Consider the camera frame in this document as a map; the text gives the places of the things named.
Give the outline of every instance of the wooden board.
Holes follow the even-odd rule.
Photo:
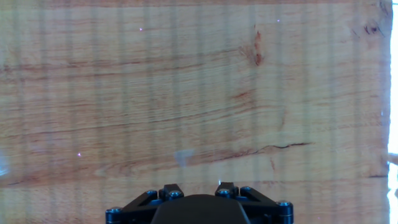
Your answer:
[[[0,3],[2,223],[219,181],[385,223],[391,3],[253,3]]]

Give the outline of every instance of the black metal bracket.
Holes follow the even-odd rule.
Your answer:
[[[247,223],[250,224],[293,224],[294,222],[292,203],[287,201],[275,202],[251,187],[239,189],[232,182],[222,182],[216,189],[215,196],[239,202],[243,208],[242,213],[248,218]],[[206,200],[209,200],[211,196],[197,195],[196,200],[202,197],[204,201],[201,201],[201,203],[207,202]],[[162,204],[169,201],[183,203],[180,198],[184,198],[184,193],[177,184],[165,185],[159,192],[148,190],[123,208],[108,209],[105,213],[106,224],[152,223],[153,217]]]

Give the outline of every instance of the screw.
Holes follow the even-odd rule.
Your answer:
[[[112,207],[106,210],[106,213],[120,213],[122,212],[122,207]]]
[[[147,194],[157,194],[157,191],[156,190],[148,190],[147,191]]]
[[[244,186],[244,187],[241,187],[241,190],[251,190],[251,187],[249,187],[249,186]]]
[[[229,194],[229,190],[228,189],[219,189],[219,190],[217,190],[217,193],[219,193],[219,194]]]
[[[175,197],[180,196],[181,194],[182,194],[182,192],[179,191],[179,190],[172,190],[172,191],[170,192],[170,197],[175,198]]]
[[[288,206],[288,205],[290,205],[290,201],[280,200],[280,201],[277,201],[276,204],[279,206]]]

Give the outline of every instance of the wooden surface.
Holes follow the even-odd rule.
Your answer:
[[[387,223],[391,3],[302,2],[2,1],[0,222],[234,181]]]

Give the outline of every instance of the black robotic gripper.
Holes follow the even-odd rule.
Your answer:
[[[293,204],[231,182],[222,182],[214,196],[184,196],[177,184],[169,184],[108,209],[105,216],[106,224],[293,224]]]

